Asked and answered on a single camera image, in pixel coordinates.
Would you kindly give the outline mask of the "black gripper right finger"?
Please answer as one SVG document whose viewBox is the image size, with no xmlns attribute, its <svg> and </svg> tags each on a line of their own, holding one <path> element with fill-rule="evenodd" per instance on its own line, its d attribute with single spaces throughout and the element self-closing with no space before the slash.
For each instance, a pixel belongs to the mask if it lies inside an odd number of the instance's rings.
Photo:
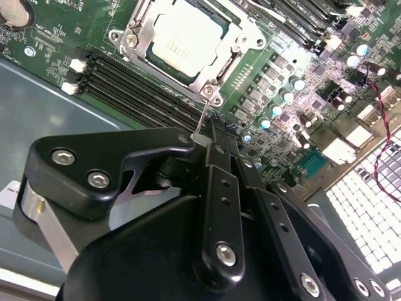
<svg viewBox="0 0 401 301">
<path fill-rule="evenodd" d="M 246 274 L 227 300 L 389 300 L 370 268 L 285 183 L 264 184 L 227 129 L 240 183 Z"/>
</svg>

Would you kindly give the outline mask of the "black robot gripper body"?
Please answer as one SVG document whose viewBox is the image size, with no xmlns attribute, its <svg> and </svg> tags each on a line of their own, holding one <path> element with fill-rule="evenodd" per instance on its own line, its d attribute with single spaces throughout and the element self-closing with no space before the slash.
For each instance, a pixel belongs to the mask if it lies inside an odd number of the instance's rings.
<svg viewBox="0 0 401 301">
<path fill-rule="evenodd" d="M 246 270 L 226 292 L 195 275 L 198 210 L 195 197 L 175 199 L 97 239 L 78 256 L 62 300 L 301 300 L 286 279 L 273 244 L 257 222 L 243 218 Z"/>
</svg>

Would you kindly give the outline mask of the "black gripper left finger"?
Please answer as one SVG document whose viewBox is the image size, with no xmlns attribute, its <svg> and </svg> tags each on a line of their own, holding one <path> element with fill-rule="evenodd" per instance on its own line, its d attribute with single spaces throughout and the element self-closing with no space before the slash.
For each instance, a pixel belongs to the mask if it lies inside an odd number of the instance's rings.
<svg viewBox="0 0 401 301">
<path fill-rule="evenodd" d="M 246 264 L 226 130 L 210 119 L 200 137 L 164 127 L 38 139 L 19 192 L 22 219 L 68 275 L 97 239 L 170 201 L 195 197 L 194 273 L 203 284 L 237 284 Z"/>
</svg>

